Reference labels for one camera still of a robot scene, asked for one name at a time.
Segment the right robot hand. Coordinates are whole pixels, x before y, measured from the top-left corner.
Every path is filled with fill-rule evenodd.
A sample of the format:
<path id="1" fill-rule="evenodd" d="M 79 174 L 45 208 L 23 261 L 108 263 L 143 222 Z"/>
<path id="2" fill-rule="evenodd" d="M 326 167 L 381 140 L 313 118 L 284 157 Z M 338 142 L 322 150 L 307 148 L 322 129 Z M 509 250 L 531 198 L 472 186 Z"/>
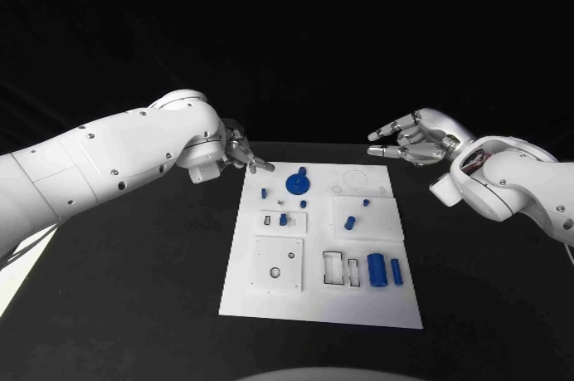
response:
<path id="1" fill-rule="evenodd" d="M 375 142 L 391 135 L 395 136 L 395 143 L 371 145 L 368 155 L 401 159 L 415 166 L 453 161 L 476 140 L 470 130 L 433 108 L 415 110 L 385 124 L 369 134 L 368 141 Z"/>

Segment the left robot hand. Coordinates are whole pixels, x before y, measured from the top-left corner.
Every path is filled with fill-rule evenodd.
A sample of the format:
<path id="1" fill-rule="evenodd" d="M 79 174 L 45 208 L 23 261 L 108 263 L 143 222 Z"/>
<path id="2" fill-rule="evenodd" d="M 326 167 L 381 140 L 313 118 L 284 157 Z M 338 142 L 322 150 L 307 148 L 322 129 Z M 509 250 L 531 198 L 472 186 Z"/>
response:
<path id="1" fill-rule="evenodd" d="M 234 119 L 221 120 L 225 129 L 225 155 L 228 162 L 255 174 L 258 170 L 274 172 L 276 166 L 261 159 L 251 149 L 245 130 Z"/>

